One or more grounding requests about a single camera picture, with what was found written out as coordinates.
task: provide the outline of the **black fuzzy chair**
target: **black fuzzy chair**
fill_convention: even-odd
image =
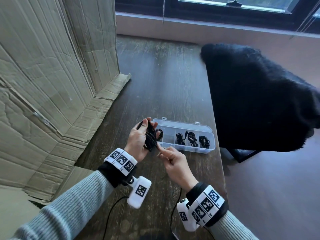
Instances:
[[[289,152],[320,128],[320,92],[259,50],[206,44],[201,58],[221,147]]]

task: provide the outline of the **forearm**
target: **forearm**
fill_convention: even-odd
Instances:
[[[95,171],[43,207],[13,238],[74,239],[113,190],[105,176]]]
[[[215,240],[258,240],[230,211],[209,230]]]

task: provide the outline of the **wooden table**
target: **wooden table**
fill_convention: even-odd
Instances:
[[[226,185],[214,121],[206,67],[200,47],[194,44],[118,36],[120,70],[132,74],[108,111],[105,119],[78,159],[76,166],[96,170],[115,148],[124,148],[130,129],[145,117],[194,123],[212,128],[216,149],[209,154],[185,153],[191,171],[199,181],[210,183],[225,199]],[[167,176],[157,150],[138,164],[136,176],[152,181],[139,210],[126,200],[113,209],[105,239],[171,239],[170,214],[180,187]],[[89,221],[77,239],[102,239],[110,207],[130,187],[119,186]],[[194,233],[184,230],[175,211],[172,228],[181,240],[212,239],[203,228]]]

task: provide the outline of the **plastic organizer box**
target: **plastic organizer box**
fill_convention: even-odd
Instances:
[[[158,122],[157,129],[163,130],[163,137],[159,141],[160,145],[164,148],[174,147],[177,150],[183,150],[188,152],[198,152],[198,153],[209,153],[216,148],[216,144],[214,141],[214,134],[212,133],[212,129],[207,125],[201,125],[199,122],[184,123],[177,121],[167,120],[166,117],[162,117],[162,119],[153,119],[153,122]],[[197,143],[199,147],[191,146],[188,137],[185,139],[186,145],[178,145],[176,144],[177,133],[181,133],[183,138],[185,136],[186,131],[193,132],[197,139]],[[209,141],[209,148],[203,148],[201,143],[199,142],[199,136],[205,136]]]

